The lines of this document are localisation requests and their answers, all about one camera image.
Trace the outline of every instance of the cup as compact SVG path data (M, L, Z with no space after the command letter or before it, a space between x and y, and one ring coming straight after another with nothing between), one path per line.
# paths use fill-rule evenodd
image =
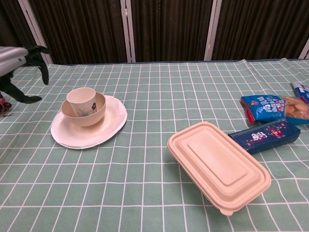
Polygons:
M72 90L67 94L67 101L77 117L97 112L96 91L92 88L82 87Z

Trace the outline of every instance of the green checkered tablecloth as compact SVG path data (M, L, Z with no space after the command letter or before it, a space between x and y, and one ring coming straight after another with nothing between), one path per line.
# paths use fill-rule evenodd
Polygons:
M248 128L240 97L294 96L309 84L309 60L49 65L13 82L41 102L13 104L0 118L0 231L224 232L309 231L309 126L292 144L255 154L270 188L231 217L202 196L167 150L171 135L201 121L224 132ZM118 98L128 118L107 142L66 149L50 126L77 87Z

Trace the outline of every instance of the beige bowl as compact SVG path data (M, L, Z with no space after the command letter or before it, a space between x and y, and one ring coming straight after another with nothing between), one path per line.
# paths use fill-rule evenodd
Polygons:
M80 127L89 127L99 122L105 115L106 102L103 94L96 92L97 112L85 117L76 117L70 103L65 100L61 105L61 112L66 119Z

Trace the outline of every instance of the container lid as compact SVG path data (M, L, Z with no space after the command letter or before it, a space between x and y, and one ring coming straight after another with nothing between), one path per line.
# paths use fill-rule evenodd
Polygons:
M209 122L173 136L168 149L205 197L230 216L271 184L269 172L245 149Z

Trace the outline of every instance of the gray robot arm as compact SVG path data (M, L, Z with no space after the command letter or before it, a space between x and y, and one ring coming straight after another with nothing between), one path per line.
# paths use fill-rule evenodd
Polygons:
M49 82L48 69L41 53L49 54L50 52L43 46L0 47L0 91L22 103L31 104L40 101L42 98L39 96L26 96L11 83L11 78L15 69L28 64L39 67L43 82L47 85Z

